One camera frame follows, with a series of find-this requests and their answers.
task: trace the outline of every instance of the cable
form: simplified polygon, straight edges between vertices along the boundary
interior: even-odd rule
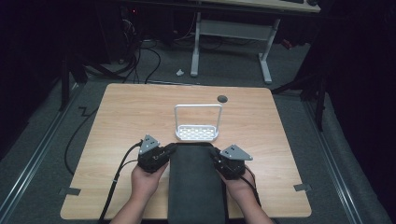
[[[157,47],[157,45],[158,45],[158,41],[155,40],[155,39],[143,40],[142,42],[154,42],[154,45],[153,45],[153,46],[144,47],[143,49],[153,49],[153,48]]]
[[[188,31],[183,37],[178,38],[178,39],[175,39],[174,41],[183,40],[183,39],[190,38],[190,37],[193,36],[193,35],[189,35],[189,34],[191,33],[192,27],[194,26],[194,22],[195,22],[196,16],[197,16],[197,13],[195,12],[195,13],[194,13],[194,16],[192,17],[192,22],[191,22],[191,26],[190,26],[189,31]]]
[[[156,67],[154,68],[154,70],[153,70],[150,74],[148,74],[148,76],[146,77],[145,84],[148,84],[149,78],[151,77],[151,75],[152,75],[155,71],[157,71],[158,67],[160,66],[160,63],[161,63],[161,56],[160,56],[159,53],[157,53],[157,52],[156,52],[155,50],[153,50],[153,49],[146,49],[146,50],[149,50],[149,51],[155,53],[155,54],[158,56],[158,64],[157,64],[157,66],[156,66]]]
[[[69,139],[69,142],[67,143],[66,149],[64,151],[64,165],[66,166],[67,171],[70,173],[70,175],[74,175],[74,172],[72,171],[72,169],[70,168],[68,162],[67,162],[67,152],[70,148],[70,145],[73,141],[73,139],[75,138],[76,134],[78,133],[79,129],[82,127],[82,125],[84,125],[85,122],[87,122],[87,120],[98,111],[99,107],[97,107],[95,110],[92,111],[91,114],[89,114],[88,116],[84,116],[85,115],[85,109],[84,112],[81,116],[86,117],[77,127],[77,129],[74,131],[73,135],[71,136],[71,138]]]
[[[238,38],[224,38],[223,41],[226,44],[237,45],[237,46],[245,46],[245,45],[254,44],[256,42],[259,42],[258,40],[248,39],[248,40],[244,40],[243,43],[238,43],[235,41],[236,39],[238,39]]]
[[[257,192],[257,188],[256,188],[256,178],[254,177],[254,174],[250,171],[250,169],[248,169],[247,167],[246,167],[246,169],[250,172],[251,176],[253,177],[254,186],[248,180],[246,180],[243,176],[240,176],[240,177],[243,181],[245,181],[250,186],[250,188],[253,190],[253,194],[254,194],[254,197],[256,198],[257,203],[259,204],[259,206],[262,206],[262,203],[260,202],[260,198],[259,198],[259,193]]]
[[[219,38],[219,44],[217,45],[217,46],[215,46],[214,48],[204,48],[203,46],[202,46],[202,44],[200,44],[200,48],[201,49],[207,49],[207,50],[213,50],[213,49],[218,49],[219,47],[221,47],[222,46],[222,44],[223,44],[223,38],[222,37],[214,37],[214,36],[208,36],[206,39],[214,39],[214,40],[216,40],[216,38]]]
[[[140,83],[139,75],[137,74],[137,65],[138,65],[139,62],[140,62],[140,56],[141,56],[141,55],[142,55],[142,46],[140,45],[140,47],[139,47],[139,57],[137,58],[136,67],[134,68],[134,83],[135,83],[135,81],[137,80],[137,84]]]
[[[107,212],[108,206],[110,205],[111,198],[113,197],[114,190],[116,189],[117,181],[119,180],[119,177],[120,177],[120,172],[121,172],[122,168],[123,168],[127,163],[130,162],[130,161],[128,161],[127,163],[125,163],[126,158],[128,157],[129,153],[131,153],[131,151],[132,151],[134,148],[136,148],[136,147],[141,147],[141,146],[142,146],[142,143],[143,143],[143,140],[140,140],[140,142],[134,144],[134,145],[133,145],[131,148],[129,148],[128,151],[125,153],[125,156],[123,157],[123,159],[122,159],[122,161],[121,161],[121,163],[120,163],[119,169],[117,170],[116,175],[114,176],[113,183],[111,184],[110,191],[108,192],[108,196],[107,196],[107,200],[106,200],[106,203],[105,203],[105,207],[103,208],[102,214],[101,214],[100,217],[99,217],[99,223],[105,223],[105,214],[106,214],[106,212]]]
[[[123,168],[125,165],[127,165],[127,164],[129,164],[129,163],[131,163],[131,162],[134,162],[134,161],[137,161],[137,160],[132,160],[132,161],[127,161],[127,162],[125,162],[125,163],[122,165],[122,168]]]
[[[128,20],[122,20],[122,21],[127,22],[127,24],[129,26],[132,26],[134,28],[134,25],[130,21],[128,21]],[[143,32],[142,29],[137,29],[137,31],[134,29],[131,41],[129,41],[129,37],[128,37],[128,35],[126,35],[126,38],[128,39],[127,42],[129,42],[129,43],[127,43],[127,50],[125,52],[125,58],[128,58],[128,55],[131,54],[131,52],[132,52],[132,55],[131,55],[130,61],[128,62],[128,64],[125,67],[121,68],[120,70],[114,71],[114,72],[111,71],[111,73],[114,74],[116,77],[120,77],[119,74],[127,72],[129,69],[134,69],[134,67],[136,67],[136,63],[135,63],[136,59],[134,56],[134,51],[138,48],[138,45],[140,45],[140,41],[138,41],[138,40],[140,39],[142,32]],[[92,71],[91,69],[89,69],[86,66],[84,66],[84,68],[85,68],[85,71],[91,75],[94,75],[94,76],[105,75],[104,73],[102,73],[100,71],[99,72]]]
[[[139,46],[139,57],[138,59],[136,59],[136,57],[134,57],[134,67],[131,68],[131,71],[128,73],[128,75],[126,75],[126,77],[124,78],[124,80],[122,81],[122,83],[125,83],[128,80],[128,77],[132,74],[132,72],[137,68],[137,65],[139,64],[139,60],[140,60],[140,46]]]
[[[193,40],[189,40],[189,39],[192,38],[192,37],[194,37],[194,35],[188,36],[188,37],[186,37],[186,38],[184,38],[184,39],[182,39],[182,40],[178,40],[178,42],[174,42],[174,43],[175,43],[176,45],[179,45],[179,46],[182,46],[182,47],[189,47],[189,46],[194,45],[194,41],[193,41]],[[186,41],[186,40],[189,40],[190,43],[189,43],[189,44],[180,44],[180,43],[179,43],[179,42],[181,42],[181,41]]]

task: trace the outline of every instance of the white desk leg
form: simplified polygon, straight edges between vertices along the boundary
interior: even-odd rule
[[[201,32],[201,12],[197,12],[197,22],[195,25],[195,44],[194,44],[194,52],[192,53],[191,73],[190,73],[192,77],[198,76],[200,32]]]
[[[264,53],[259,54],[260,65],[262,66],[262,75],[264,76],[264,82],[266,84],[272,83],[270,70],[268,69],[268,64],[267,64],[267,57],[268,57],[268,53],[270,52],[271,46],[274,42],[274,38],[275,38],[277,27],[279,26],[279,23],[280,23],[280,19],[275,20],[274,25],[271,29],[270,35],[267,40],[267,46],[265,47],[265,51],[264,51]]]

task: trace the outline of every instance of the table top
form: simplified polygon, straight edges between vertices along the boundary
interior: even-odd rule
[[[125,152],[147,133],[161,146],[178,142],[175,105],[219,104],[219,95],[225,95],[228,101],[222,104],[219,136],[212,144],[219,149],[236,144],[254,158],[246,164],[256,176],[260,200],[268,216],[310,216],[305,192],[294,189],[302,180],[268,89],[110,84],[70,186],[81,192],[78,196],[66,196],[62,218],[99,218]],[[137,151],[133,150],[127,161],[137,159]],[[106,218],[114,217],[128,200],[134,165],[123,168]],[[168,181],[169,166],[148,202],[144,218],[167,218]],[[232,199],[228,202],[230,218],[242,217],[236,203]]]
[[[298,12],[320,12],[319,6],[309,6],[306,0],[302,4],[281,0],[200,0],[201,2],[228,4],[246,7],[266,7]]]

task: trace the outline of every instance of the white wire basket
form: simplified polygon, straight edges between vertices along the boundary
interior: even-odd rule
[[[196,107],[217,107],[219,109],[218,121],[216,126],[210,124],[178,124],[177,110],[180,108]],[[221,105],[176,105],[175,106],[175,121],[176,121],[176,137],[180,141],[189,142],[212,142],[219,135],[219,122],[222,112]]]

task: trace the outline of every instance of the gray carpet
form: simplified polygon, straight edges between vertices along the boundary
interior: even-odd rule
[[[189,45],[189,41],[180,44]],[[274,45],[268,58],[273,84],[263,84],[262,72],[256,53],[262,43],[253,42],[235,49],[235,45],[222,44],[216,50],[202,50],[200,75],[192,78],[189,75],[192,46],[174,45],[171,49],[161,44],[153,48],[161,55],[158,70],[150,81],[165,81],[187,84],[266,87],[276,88],[292,81],[309,46],[286,50]],[[216,48],[218,43],[205,43],[204,48]],[[142,49],[141,60],[137,67],[140,83],[155,68],[158,57],[149,50]],[[120,65],[112,64],[110,69]],[[176,76],[178,69],[184,76]],[[134,74],[128,80],[133,83]],[[71,105],[60,129],[54,135],[47,155],[34,175],[30,185],[17,204],[8,223],[96,223],[94,220],[62,220],[60,211],[64,196],[58,194],[61,187],[68,187],[72,176],[64,166],[64,151],[74,131],[85,119],[81,116],[80,106],[87,107],[91,113],[99,106],[106,85],[116,82],[105,77],[90,76],[90,80],[81,94]],[[310,184],[312,190],[307,192],[312,207],[312,215],[307,218],[279,218],[279,223],[348,223],[344,207],[325,165],[315,127],[306,113],[303,103],[294,91],[276,95],[276,106],[285,128],[290,147],[296,160],[301,178]],[[353,157],[332,111],[331,101],[326,99],[326,110],[323,120],[324,135],[340,167],[340,171],[350,187],[351,194],[360,209],[364,223],[391,223],[375,194],[370,188],[359,164]],[[11,191],[19,174],[35,151],[42,136],[55,118],[60,106],[60,85],[58,84],[49,98],[30,119],[29,125],[8,155],[1,161],[0,200],[3,202]],[[93,123],[94,116],[82,126],[71,142],[68,161],[75,169],[85,141]]]

